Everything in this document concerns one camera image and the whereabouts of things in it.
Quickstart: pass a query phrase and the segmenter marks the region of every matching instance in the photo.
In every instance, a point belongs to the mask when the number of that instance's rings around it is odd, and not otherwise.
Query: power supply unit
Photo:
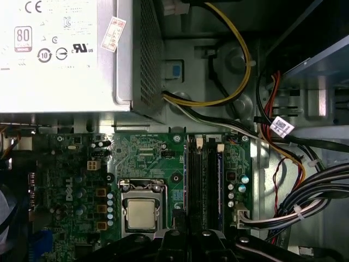
[[[161,121],[153,0],[2,4],[1,113],[131,111]]]

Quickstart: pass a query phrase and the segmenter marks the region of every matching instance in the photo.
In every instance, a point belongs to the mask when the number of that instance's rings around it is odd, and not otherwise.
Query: ul logo
[[[74,44],[73,45],[74,50],[72,50],[72,53],[92,53],[93,49],[87,49],[86,44]]]

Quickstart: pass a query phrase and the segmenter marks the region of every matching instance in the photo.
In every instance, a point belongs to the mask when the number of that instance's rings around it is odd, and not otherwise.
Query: yellow wire
[[[222,12],[220,11],[217,7],[215,7],[213,4],[211,3],[205,3],[208,7],[210,7],[212,10],[214,10],[229,26],[230,30],[234,33],[234,35],[236,36],[236,38],[238,39],[242,50],[244,52],[244,56],[246,59],[246,72],[244,75],[244,78],[242,79],[242,82],[240,83],[239,87],[237,88],[237,90],[231,94],[230,96],[223,98],[221,100],[217,100],[217,101],[210,101],[210,102],[197,102],[197,101],[185,101],[182,99],[178,99],[178,98],[174,98],[171,96],[168,96],[166,94],[164,94],[164,97],[166,97],[168,100],[178,104],[178,105],[186,105],[186,106],[211,106],[211,105],[217,105],[220,104],[222,102],[226,102],[230,99],[233,99],[234,97],[236,97],[243,89],[245,89],[247,82],[249,81],[250,75],[251,75],[251,57],[250,57],[250,52],[247,48],[247,45],[244,41],[244,39],[242,38],[241,34],[239,33],[239,31],[236,29],[235,25],[230,21],[230,19]]]
[[[293,158],[290,154],[287,154],[286,152],[284,152],[284,151],[278,149],[278,148],[275,147],[273,144],[271,144],[271,143],[266,139],[266,137],[264,136],[263,132],[261,132],[261,135],[262,135],[264,141],[265,141],[266,143],[268,143],[269,146],[272,147],[272,149],[274,149],[275,151],[277,151],[277,153],[279,153],[279,154],[281,154],[281,155],[283,155],[283,156],[289,158],[289,159],[292,160],[295,164],[298,164],[298,165],[300,166],[300,168],[302,169],[302,176],[301,176],[301,178],[300,178],[300,182],[302,183],[302,182],[304,181],[304,179],[305,179],[305,168],[304,168],[303,164],[302,164],[301,162],[299,162],[298,160],[296,160],[295,158]]]

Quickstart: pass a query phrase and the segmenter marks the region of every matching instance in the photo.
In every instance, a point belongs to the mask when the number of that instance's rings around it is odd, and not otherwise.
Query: power connector
[[[236,228],[246,229],[244,222],[242,222],[240,219],[241,215],[250,217],[250,211],[245,207],[243,203],[237,203],[234,207],[234,221],[236,222]]]
[[[97,161],[87,161],[87,170],[88,171],[97,171],[100,169],[101,162],[100,160]]]

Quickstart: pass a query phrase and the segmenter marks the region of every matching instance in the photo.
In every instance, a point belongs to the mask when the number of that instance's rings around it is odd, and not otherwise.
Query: power supply label
[[[0,73],[97,67],[96,0],[2,1]]]

